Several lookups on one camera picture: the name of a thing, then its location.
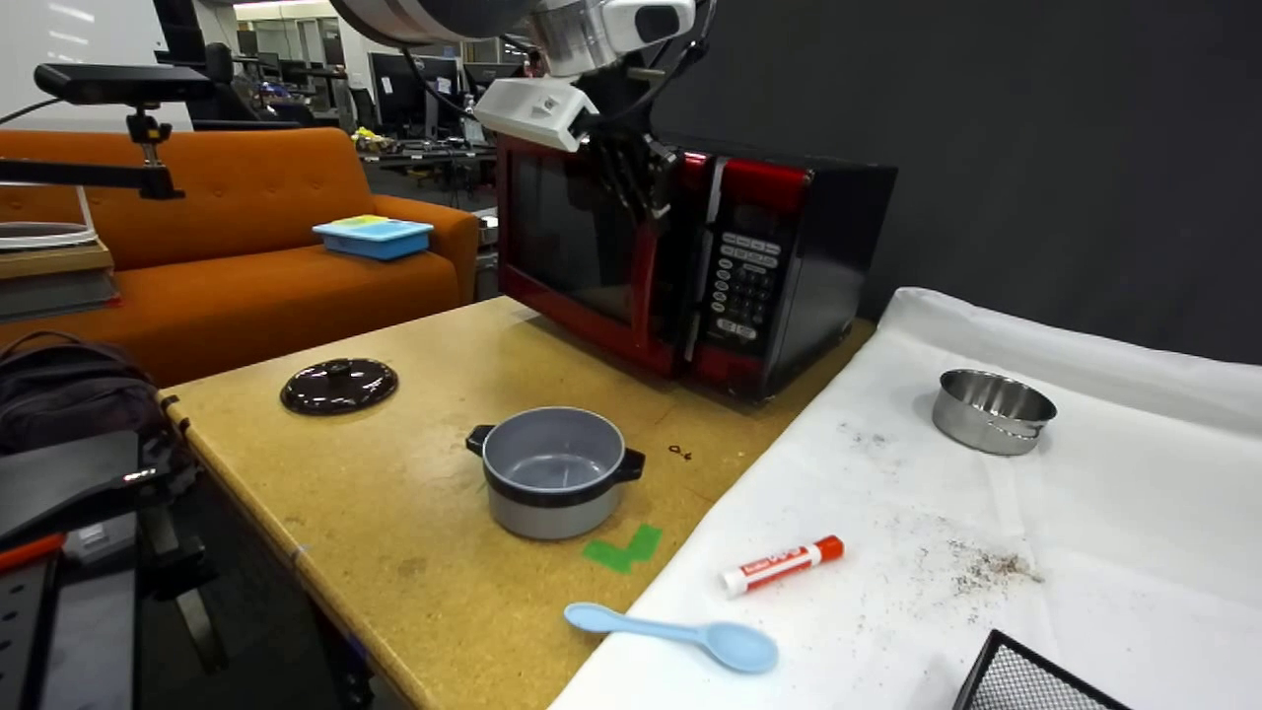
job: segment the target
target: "floor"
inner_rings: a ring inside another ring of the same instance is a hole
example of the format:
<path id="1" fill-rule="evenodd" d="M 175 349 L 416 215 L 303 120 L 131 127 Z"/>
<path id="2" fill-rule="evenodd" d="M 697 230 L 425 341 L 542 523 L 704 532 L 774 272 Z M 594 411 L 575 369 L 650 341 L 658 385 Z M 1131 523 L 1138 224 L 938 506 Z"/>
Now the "floor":
<path id="1" fill-rule="evenodd" d="M 461 210 L 494 210 L 494 194 L 445 194 L 408 172 L 371 169 L 381 194 L 425 197 Z M 139 631 L 139 710 L 349 710 L 362 704 L 362 687 L 340 673 L 319 633 L 319 611 L 302 583 L 212 489 L 198 483 L 177 506 L 177 528 L 207 538 L 216 579 L 207 604 L 216 620 L 224 667 L 207 671 L 175 604 L 141 604 Z M 377 710 L 408 704 L 377 680 Z"/>

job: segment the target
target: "microwave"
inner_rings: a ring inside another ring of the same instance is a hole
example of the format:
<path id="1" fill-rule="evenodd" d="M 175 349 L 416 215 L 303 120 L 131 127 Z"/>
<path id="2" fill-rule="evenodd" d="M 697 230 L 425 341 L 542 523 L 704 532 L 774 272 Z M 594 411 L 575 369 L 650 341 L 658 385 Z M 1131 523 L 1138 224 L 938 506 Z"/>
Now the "microwave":
<path id="1" fill-rule="evenodd" d="M 575 153 L 500 147 L 500 291 L 641 369 L 763 399 L 860 310 L 895 165 L 687 149 L 630 212 Z"/>

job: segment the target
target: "red marker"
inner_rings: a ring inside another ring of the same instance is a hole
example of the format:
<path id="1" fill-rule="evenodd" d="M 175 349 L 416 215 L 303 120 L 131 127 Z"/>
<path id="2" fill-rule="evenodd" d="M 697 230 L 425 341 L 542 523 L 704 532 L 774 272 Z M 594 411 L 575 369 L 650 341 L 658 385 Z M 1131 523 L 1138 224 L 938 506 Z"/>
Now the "red marker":
<path id="1" fill-rule="evenodd" d="M 817 563 L 829 563 L 829 558 L 842 558 L 842 557 L 845 557 L 845 538 L 842 537 L 821 537 L 812 542 L 799 542 L 799 546 L 785 546 L 785 553 L 774 553 L 774 557 L 758 557 L 758 558 L 747 558 L 742 567 L 724 570 L 724 588 L 733 590 L 733 596 L 747 596 L 755 588 L 766 588 L 774 579 L 785 579 L 792 570 L 806 570 L 806 567 L 817 567 Z"/>

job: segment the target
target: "stainless steel bowl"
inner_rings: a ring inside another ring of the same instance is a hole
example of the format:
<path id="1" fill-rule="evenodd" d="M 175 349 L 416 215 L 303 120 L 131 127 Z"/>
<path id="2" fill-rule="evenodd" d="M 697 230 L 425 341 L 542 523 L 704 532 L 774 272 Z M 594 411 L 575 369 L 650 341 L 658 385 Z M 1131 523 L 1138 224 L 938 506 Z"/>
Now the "stainless steel bowl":
<path id="1" fill-rule="evenodd" d="M 983 452 L 1023 457 L 1058 418 L 1055 399 L 991 369 L 947 369 L 938 383 L 934 427 Z"/>

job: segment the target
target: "blue spoon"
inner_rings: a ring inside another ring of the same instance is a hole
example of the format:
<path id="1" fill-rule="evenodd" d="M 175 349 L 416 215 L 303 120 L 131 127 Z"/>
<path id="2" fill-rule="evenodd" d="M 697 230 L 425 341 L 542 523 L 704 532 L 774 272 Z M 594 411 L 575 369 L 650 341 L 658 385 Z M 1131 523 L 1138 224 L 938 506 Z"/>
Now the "blue spoon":
<path id="1" fill-rule="evenodd" d="M 563 620 L 582 631 L 609 633 L 658 633 L 674 642 L 704 645 L 717 667 L 738 673 L 766 673 L 776 667 L 776 642 L 755 625 L 742 621 L 708 621 L 708 625 L 682 625 L 682 621 L 657 621 L 657 620 L 630 620 L 604 604 L 567 604 Z"/>

